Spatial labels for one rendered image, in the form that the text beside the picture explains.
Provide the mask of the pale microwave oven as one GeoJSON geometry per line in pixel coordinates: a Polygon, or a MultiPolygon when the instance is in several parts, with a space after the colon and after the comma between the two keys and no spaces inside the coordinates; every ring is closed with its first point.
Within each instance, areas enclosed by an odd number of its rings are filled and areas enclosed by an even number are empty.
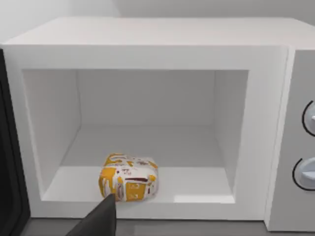
{"type": "Polygon", "coordinates": [[[158,192],[124,219],[262,220],[315,232],[315,26],[292,18],[58,18],[2,44],[32,217],[82,218],[112,153],[158,192]]]}

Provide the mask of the black microwave door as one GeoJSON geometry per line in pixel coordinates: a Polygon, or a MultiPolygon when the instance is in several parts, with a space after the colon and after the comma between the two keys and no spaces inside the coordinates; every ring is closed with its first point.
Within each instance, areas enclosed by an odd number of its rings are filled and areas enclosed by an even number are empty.
{"type": "Polygon", "coordinates": [[[20,236],[30,216],[4,53],[0,48],[0,236],[20,236]]]}

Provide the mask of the yellow and white food bag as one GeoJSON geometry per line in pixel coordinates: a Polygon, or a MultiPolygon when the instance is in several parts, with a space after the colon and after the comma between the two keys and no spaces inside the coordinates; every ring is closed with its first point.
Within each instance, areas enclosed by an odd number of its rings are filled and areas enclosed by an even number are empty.
{"type": "Polygon", "coordinates": [[[112,153],[100,171],[98,185],[102,197],[113,194],[117,202],[148,200],[158,192],[158,165],[150,157],[112,153]]]}

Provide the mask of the grey microwave knob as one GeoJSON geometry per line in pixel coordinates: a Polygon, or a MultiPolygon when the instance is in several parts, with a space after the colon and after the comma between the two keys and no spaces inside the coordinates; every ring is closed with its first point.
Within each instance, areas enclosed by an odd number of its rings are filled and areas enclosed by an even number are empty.
{"type": "Polygon", "coordinates": [[[292,170],[294,184],[309,192],[315,192],[315,157],[299,159],[292,170]]]}
{"type": "Polygon", "coordinates": [[[311,100],[302,112],[302,125],[304,130],[315,137],[315,102],[311,100]]]}

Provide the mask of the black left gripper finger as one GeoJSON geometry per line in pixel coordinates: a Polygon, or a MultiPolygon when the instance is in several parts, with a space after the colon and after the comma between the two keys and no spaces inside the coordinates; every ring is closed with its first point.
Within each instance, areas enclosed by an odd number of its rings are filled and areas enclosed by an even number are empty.
{"type": "Polygon", "coordinates": [[[65,236],[116,236],[116,228],[115,195],[110,194],[65,236]]]}

